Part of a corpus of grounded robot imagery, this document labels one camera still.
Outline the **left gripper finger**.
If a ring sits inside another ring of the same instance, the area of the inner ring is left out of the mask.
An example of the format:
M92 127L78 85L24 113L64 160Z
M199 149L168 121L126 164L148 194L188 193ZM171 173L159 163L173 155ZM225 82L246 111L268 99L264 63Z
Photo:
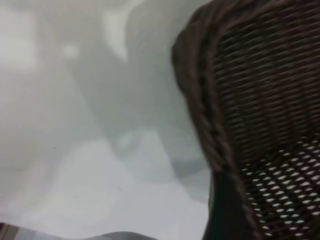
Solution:
M246 219L240 194L227 172L211 175L208 222L203 240L252 240L253 231Z

